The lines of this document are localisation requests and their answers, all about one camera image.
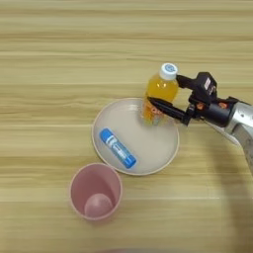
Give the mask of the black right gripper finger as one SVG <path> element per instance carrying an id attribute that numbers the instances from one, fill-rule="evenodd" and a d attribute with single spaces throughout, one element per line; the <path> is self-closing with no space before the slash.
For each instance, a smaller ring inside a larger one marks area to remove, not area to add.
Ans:
<path id="1" fill-rule="evenodd" d="M 161 113 L 180 121 L 185 126 L 189 124 L 191 117 L 186 112 L 174 107 L 171 103 L 154 97 L 149 97 L 148 101 Z"/>
<path id="2" fill-rule="evenodd" d="M 176 77 L 176 80 L 178 82 L 179 87 L 182 89 L 194 90 L 196 87 L 195 79 L 192 79 L 183 75 L 178 75 Z"/>

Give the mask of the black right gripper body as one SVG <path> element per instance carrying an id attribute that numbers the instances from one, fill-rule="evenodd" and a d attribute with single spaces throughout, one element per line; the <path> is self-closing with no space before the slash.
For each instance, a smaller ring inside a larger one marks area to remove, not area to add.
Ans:
<path id="1" fill-rule="evenodd" d="M 226 127 L 232 109 L 238 100 L 232 97 L 228 97 L 227 99 L 215 98 L 208 103 L 191 95 L 189 102 L 195 106 L 194 119 L 203 120 L 218 127 Z"/>

